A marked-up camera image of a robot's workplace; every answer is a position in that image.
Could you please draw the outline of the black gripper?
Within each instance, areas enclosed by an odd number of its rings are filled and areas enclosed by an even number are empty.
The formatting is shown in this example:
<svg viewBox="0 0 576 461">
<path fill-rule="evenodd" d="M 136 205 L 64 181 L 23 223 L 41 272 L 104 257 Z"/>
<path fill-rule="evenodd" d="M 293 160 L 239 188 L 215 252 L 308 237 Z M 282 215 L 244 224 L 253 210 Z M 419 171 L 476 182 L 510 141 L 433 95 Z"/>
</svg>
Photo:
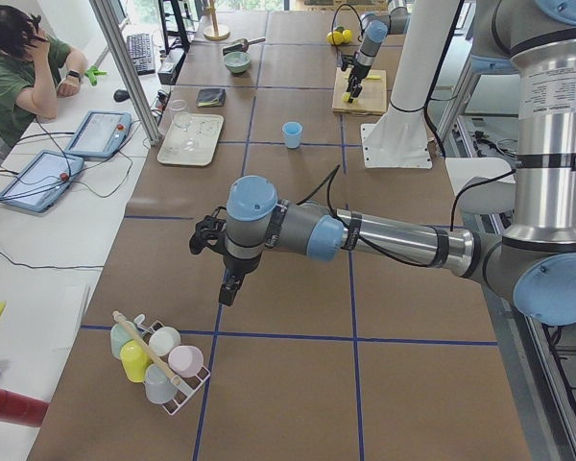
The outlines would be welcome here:
<svg viewBox="0 0 576 461">
<path fill-rule="evenodd" d="M 228 272 L 226 280 L 220 288 L 220 304 L 233 305 L 246 275 L 253 272 L 258 267 L 260 259 L 261 255 L 248 259 L 242 259 L 230 254 L 223 256 L 225 268 Z"/>
<path fill-rule="evenodd" d="M 349 86 L 349 89 L 347 91 L 348 102 L 353 102 L 358 99 L 362 91 L 361 83 L 367 75 L 368 75 L 368 67 L 366 65 L 362 65 L 361 63 L 356 62 L 352 66 L 348 76 L 348 86 Z"/>
</svg>

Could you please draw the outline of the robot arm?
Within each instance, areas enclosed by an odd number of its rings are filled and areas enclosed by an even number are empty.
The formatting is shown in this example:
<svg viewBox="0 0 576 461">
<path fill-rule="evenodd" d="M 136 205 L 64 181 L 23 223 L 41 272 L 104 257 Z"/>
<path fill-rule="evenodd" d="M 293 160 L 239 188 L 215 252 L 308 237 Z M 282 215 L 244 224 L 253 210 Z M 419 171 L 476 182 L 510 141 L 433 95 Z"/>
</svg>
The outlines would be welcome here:
<svg viewBox="0 0 576 461">
<path fill-rule="evenodd" d="M 364 12 L 360 16 L 361 44 L 352 55 L 342 56 L 341 70 L 350 66 L 348 86 L 344 100 L 354 102 L 362 91 L 362 82 L 368 76 L 378 51 L 389 35 L 405 35 L 411 14 L 405 1 L 390 1 L 386 13 Z"/>
<path fill-rule="evenodd" d="M 541 323 L 576 323 L 576 1 L 481 1 L 473 44 L 520 76 L 512 225 L 489 235 L 297 205 L 247 176 L 230 189 L 220 231 L 222 304 L 233 303 L 267 248 L 326 261 L 344 249 L 444 268 Z"/>
</svg>

